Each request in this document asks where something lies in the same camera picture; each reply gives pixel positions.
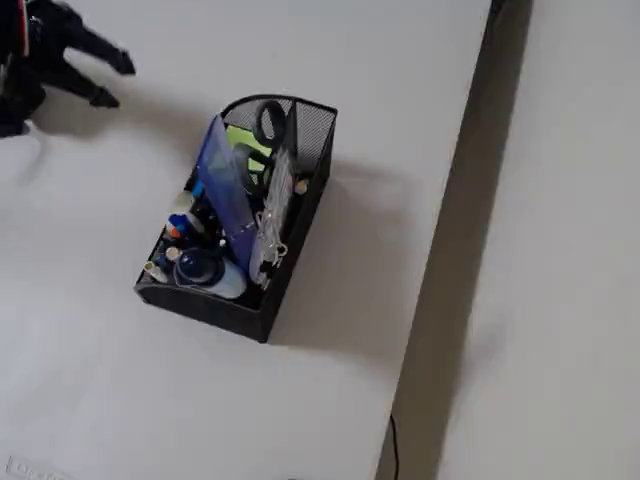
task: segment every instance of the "cable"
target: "cable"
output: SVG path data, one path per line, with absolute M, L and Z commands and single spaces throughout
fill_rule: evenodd
M 396 428 L 396 419 L 393 418 L 393 414 L 391 414 L 391 433 L 393 436 L 393 456 L 396 463 L 393 480 L 398 480 L 400 478 L 400 453 L 398 450 L 398 429 Z

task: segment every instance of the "white table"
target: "white table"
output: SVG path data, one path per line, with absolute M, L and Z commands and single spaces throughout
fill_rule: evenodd
M 489 3 L 75 1 L 139 76 L 73 56 L 122 110 L 51 95 L 40 147 L 0 142 L 0 462 L 372 478 Z M 208 120 L 260 92 L 340 111 L 270 346 L 132 291 Z
M 536 0 L 442 479 L 637 479 L 632 0 Z

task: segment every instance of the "black mesh organizer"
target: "black mesh organizer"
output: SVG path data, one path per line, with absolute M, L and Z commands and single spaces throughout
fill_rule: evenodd
M 287 147 L 294 150 L 300 164 L 313 170 L 306 195 L 294 197 L 295 200 L 289 207 L 281 235 L 283 243 L 288 247 L 288 253 L 275 271 L 269 288 L 263 291 L 255 285 L 250 285 L 242 297 L 230 301 L 205 292 L 154 282 L 144 272 L 140 274 L 135 285 L 135 291 L 146 303 L 262 343 L 267 342 L 269 338 L 329 179 L 338 114 L 334 108 L 300 98 L 255 95 L 232 103 L 223 110 L 222 117 L 227 125 L 251 130 L 256 122 L 257 108 L 265 100 L 277 100 L 283 107 L 287 114 Z M 267 135 L 272 133 L 269 129 L 270 125 L 265 121 L 264 130 Z M 190 189 L 194 180 L 195 168 L 186 189 Z M 149 260 L 154 258 L 161 240 L 162 234 Z

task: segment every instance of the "black scissor handle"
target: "black scissor handle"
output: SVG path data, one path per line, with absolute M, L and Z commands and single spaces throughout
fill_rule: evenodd
M 267 112 L 273 126 L 273 137 L 269 137 L 264 131 L 264 114 Z M 256 110 L 256 124 L 253 127 L 253 136 L 265 147 L 277 149 L 284 141 L 287 133 L 287 115 L 282 105 L 277 100 L 267 100 L 260 104 Z

